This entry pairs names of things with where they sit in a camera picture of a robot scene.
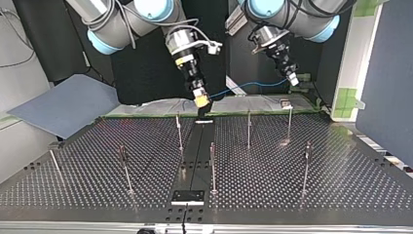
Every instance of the black cable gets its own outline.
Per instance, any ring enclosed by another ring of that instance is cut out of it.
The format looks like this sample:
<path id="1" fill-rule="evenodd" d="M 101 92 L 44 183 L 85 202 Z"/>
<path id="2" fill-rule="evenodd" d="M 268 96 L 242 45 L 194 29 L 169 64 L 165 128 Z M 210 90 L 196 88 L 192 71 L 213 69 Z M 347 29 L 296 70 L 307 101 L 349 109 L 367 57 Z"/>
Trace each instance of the black cable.
<path id="1" fill-rule="evenodd" d="M 285 27 L 285 29 L 289 29 L 289 28 L 292 26 L 292 24 L 295 22 L 295 19 L 297 19 L 297 15 L 298 15 L 298 12 L 299 12 L 299 8 L 301 8 L 302 5 L 303 5 L 303 0 L 299 0 L 299 1 L 298 1 L 298 7 L 295 8 L 294 15 L 292 16 L 291 20 L 289 21 L 289 23 L 288 23 L 288 25 Z"/>
<path id="2" fill-rule="evenodd" d="M 87 69 L 85 72 L 83 72 L 83 74 L 86 75 L 86 74 L 88 74 L 88 73 L 92 70 L 92 71 L 94 71 L 94 73 L 96 73 L 96 75 L 100 78 L 100 81 L 101 81 L 102 83 L 104 83 L 104 84 L 106 84 L 106 85 L 109 85 L 109 86 L 112 86 L 112 85 L 103 77 L 103 75 L 102 75 L 96 68 L 94 68 L 94 67 L 92 66 L 91 59 L 89 58 L 88 54 L 86 53 L 85 45 L 83 45 L 83 43 L 82 43 L 82 39 L 81 39 L 81 37 L 80 37 L 80 35 L 79 35 L 78 30 L 76 29 L 75 22 L 74 22 L 74 20 L 73 20 L 72 15 L 70 14 L 70 11 L 69 11 L 69 8 L 68 8 L 68 6 L 67 6 L 67 3 L 64 2 L 64 5 L 65 5 L 65 7 L 66 7 L 66 12 L 67 12 L 67 14 L 69 15 L 70 22 L 71 22 L 71 24 L 72 24 L 72 26 L 73 26 L 73 29 L 74 29 L 75 32 L 76 32 L 76 36 L 77 36 L 77 38 L 78 38 L 78 40 L 79 40 L 79 44 L 80 44 L 80 46 L 81 46 L 81 48 L 82 48 L 82 52 L 83 52 L 83 54 L 85 55 L 86 60 L 88 61 L 88 64 L 89 64 L 88 69 Z"/>
<path id="3" fill-rule="evenodd" d="M 310 6 L 312 6 L 312 8 L 314 8 L 316 11 L 318 11 L 318 12 L 320 12 L 320 13 L 326 15 L 326 16 L 335 17 L 335 16 L 337 16 L 337 15 L 341 15 L 341 14 L 349 11 L 349 10 L 355 5 L 355 3 L 356 3 L 357 0 L 352 0 L 352 1 L 353 1 L 353 2 L 352 2 L 349 6 L 347 6 L 346 8 L 342 9 L 341 11 L 339 11 L 339 12 L 337 12 L 337 13 L 329 13 L 329 12 L 326 12 L 325 10 L 321 9 L 320 7 L 318 7 L 318 6 L 316 5 L 316 3 L 314 3 L 314 0 L 309 0 L 309 3 L 310 3 Z"/>
<path id="4" fill-rule="evenodd" d="M 285 16 L 285 21 L 284 24 L 282 25 L 282 29 L 285 29 L 286 26 L 288 25 L 288 20 L 289 20 L 289 12 L 291 11 L 291 3 L 289 1 L 286 1 L 286 16 Z"/>
<path id="5" fill-rule="evenodd" d="M 7 65 L 0 65 L 0 68 L 6 68 L 6 67 L 12 67 L 12 66 L 17 66 L 17 65 L 22 65 L 28 61 L 30 61 L 32 58 L 34 57 L 34 51 L 31 52 L 31 55 L 29 58 L 23 60 L 23 61 L 19 61 L 13 64 L 7 64 Z"/>
<path id="6" fill-rule="evenodd" d="M 312 12 L 309 12 L 309 11 L 301 8 L 301 7 L 298 6 L 298 4 L 296 4 L 293 0 L 287 0 L 287 1 L 289 1 L 294 7 L 298 8 L 298 10 L 300 10 L 301 12 L 303 12 L 303 13 L 309 15 L 309 16 L 316 17 L 316 18 L 331 18 L 331 17 L 338 16 L 338 15 L 340 15 L 340 14 L 343 14 L 343 13 L 349 11 L 349 10 L 355 5 L 355 3 L 357 2 L 357 0 L 352 0 L 353 3 L 350 4 L 350 6 L 346 7 L 345 9 L 343 9 L 343 10 L 337 12 L 337 13 L 334 13 L 333 15 L 323 16 L 323 15 L 314 14 L 314 13 L 312 13 Z"/>
<path id="7" fill-rule="evenodd" d="M 327 108 L 327 110 L 328 110 L 330 113 L 332 113 L 330 107 L 328 107 L 328 105 L 327 105 L 327 102 L 325 102 L 325 100 L 322 98 L 321 94 L 319 93 L 319 89 L 317 89 L 316 82 L 314 82 L 314 81 L 312 81 L 312 82 L 313 82 L 313 86 L 314 86 L 314 89 L 316 90 L 317 95 L 319 96 L 319 98 L 321 99 L 321 101 L 324 103 L 324 105 L 325 105 L 325 107 Z"/>

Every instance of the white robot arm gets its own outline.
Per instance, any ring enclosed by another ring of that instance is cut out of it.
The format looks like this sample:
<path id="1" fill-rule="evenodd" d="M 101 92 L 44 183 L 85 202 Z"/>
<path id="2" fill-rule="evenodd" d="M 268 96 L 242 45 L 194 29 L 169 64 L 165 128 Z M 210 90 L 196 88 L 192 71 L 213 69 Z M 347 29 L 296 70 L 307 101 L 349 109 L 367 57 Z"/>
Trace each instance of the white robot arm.
<path id="1" fill-rule="evenodd" d="M 337 28 L 340 14 L 350 10 L 357 0 L 238 1 L 248 20 L 256 23 L 248 37 L 257 46 L 253 52 L 265 52 L 276 62 L 280 74 L 295 86 L 298 65 L 290 58 L 283 36 L 291 32 L 313 42 L 325 42 Z"/>
<path id="2" fill-rule="evenodd" d="M 185 75 L 189 91 L 198 107 L 209 104 L 206 81 L 199 67 L 197 49 L 207 47 L 218 55 L 221 43 L 211 41 L 186 19 L 180 0 L 134 0 L 122 5 L 119 0 L 66 0 L 89 27 L 88 38 L 105 55 L 124 49 L 158 26 L 166 34 L 166 44 L 176 66 Z"/>

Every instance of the gray panel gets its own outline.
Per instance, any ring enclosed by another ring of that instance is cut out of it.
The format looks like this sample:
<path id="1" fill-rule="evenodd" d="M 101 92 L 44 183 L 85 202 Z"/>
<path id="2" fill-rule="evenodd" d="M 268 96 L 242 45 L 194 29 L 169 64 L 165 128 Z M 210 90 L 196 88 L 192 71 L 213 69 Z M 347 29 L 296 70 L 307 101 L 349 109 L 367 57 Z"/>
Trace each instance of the gray panel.
<path id="1" fill-rule="evenodd" d="M 2 184 L 0 220 L 413 226 L 409 176 L 325 115 L 294 115 L 285 145 L 287 118 L 252 116 L 250 150 L 245 116 L 219 117 L 192 131 L 193 120 L 181 119 L 184 142 L 202 134 L 192 155 L 192 189 L 209 194 L 208 147 L 216 146 L 218 194 L 186 213 L 169 207 L 176 175 L 191 166 L 179 167 L 175 120 L 102 120 L 57 154 L 65 184 L 50 158 Z M 303 195 L 308 140 L 314 160 Z M 134 199 L 117 161 L 121 143 L 131 150 Z"/>
<path id="2" fill-rule="evenodd" d="M 180 122 L 187 142 L 194 120 Z M 118 158 L 121 144 L 130 155 L 132 195 Z M 0 220 L 180 219 L 182 213 L 169 213 L 169 192 L 181 163 L 178 147 L 173 118 L 104 119 L 56 153 L 61 175 L 47 157 L 26 168 L 17 183 L 0 187 Z"/>
<path id="3" fill-rule="evenodd" d="M 252 116 L 250 150 L 245 116 L 216 118 L 218 194 L 209 193 L 203 222 L 413 225 L 413 180 L 324 117 L 294 115 L 285 145 L 288 116 Z M 314 159 L 303 193 L 308 140 Z M 204 170 L 195 179 L 210 189 Z"/>
<path id="4" fill-rule="evenodd" d="M 51 134 L 69 138 L 118 105 L 114 88 L 85 75 L 73 75 L 8 113 Z"/>
<path id="5" fill-rule="evenodd" d="M 383 11 L 361 100 L 357 128 L 413 166 L 413 1 L 389 1 Z"/>

